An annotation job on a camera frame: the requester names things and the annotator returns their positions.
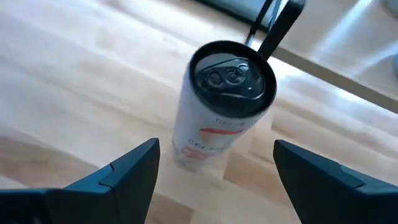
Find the can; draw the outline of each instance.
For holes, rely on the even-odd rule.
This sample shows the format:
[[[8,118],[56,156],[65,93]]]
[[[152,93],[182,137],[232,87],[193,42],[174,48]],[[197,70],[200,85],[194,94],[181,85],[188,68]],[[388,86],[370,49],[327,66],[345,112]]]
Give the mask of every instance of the can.
[[[198,169],[261,119],[274,101],[271,66],[253,49],[219,40],[200,47],[183,76],[174,156]]]

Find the light wood grain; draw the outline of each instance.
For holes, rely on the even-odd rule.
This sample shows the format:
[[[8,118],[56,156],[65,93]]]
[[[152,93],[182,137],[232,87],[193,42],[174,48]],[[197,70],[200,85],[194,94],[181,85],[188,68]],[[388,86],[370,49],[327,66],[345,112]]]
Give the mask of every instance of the light wood grain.
[[[274,56],[398,113],[398,20],[382,2],[307,0]]]
[[[2,189],[63,187],[152,137],[161,157],[147,223],[300,223],[277,175],[275,139],[398,184],[398,115],[276,58],[267,116],[200,172],[176,164],[172,129],[190,56],[248,29],[197,2],[0,5]]]

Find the beverage can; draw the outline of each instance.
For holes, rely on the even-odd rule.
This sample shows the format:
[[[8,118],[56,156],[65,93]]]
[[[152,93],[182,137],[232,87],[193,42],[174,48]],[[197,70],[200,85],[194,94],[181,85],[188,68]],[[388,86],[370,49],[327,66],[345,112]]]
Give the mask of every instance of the beverage can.
[[[269,64],[231,41],[199,48],[188,63],[178,103],[173,145],[186,168],[223,153],[266,113],[276,94]]]

